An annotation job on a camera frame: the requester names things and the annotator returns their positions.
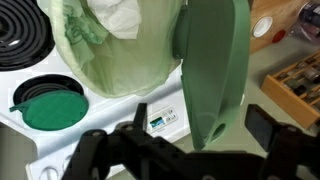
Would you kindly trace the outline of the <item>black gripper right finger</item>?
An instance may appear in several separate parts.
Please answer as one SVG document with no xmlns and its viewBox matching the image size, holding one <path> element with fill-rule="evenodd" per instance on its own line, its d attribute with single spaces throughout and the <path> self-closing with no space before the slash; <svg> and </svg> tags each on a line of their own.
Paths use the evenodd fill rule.
<svg viewBox="0 0 320 180">
<path fill-rule="evenodd" d="M 302 180 L 299 165 L 320 176 L 320 137 L 305 134 L 291 124 L 280 123 L 257 104 L 249 104 L 245 127 L 267 152 L 259 177 L 261 180 Z"/>
</svg>

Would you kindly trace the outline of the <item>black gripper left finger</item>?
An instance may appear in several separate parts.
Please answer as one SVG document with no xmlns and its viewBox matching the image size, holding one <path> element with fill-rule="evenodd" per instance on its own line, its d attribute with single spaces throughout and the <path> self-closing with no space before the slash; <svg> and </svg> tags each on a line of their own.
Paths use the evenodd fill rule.
<svg viewBox="0 0 320 180">
<path fill-rule="evenodd" d="M 140 103 L 133 121 L 119 123 L 111 134 L 85 132 L 62 180 L 105 180 L 113 166 L 123 165 L 137 180 L 179 180 L 187 175 L 179 162 L 184 152 L 146 132 L 147 104 Z"/>
</svg>

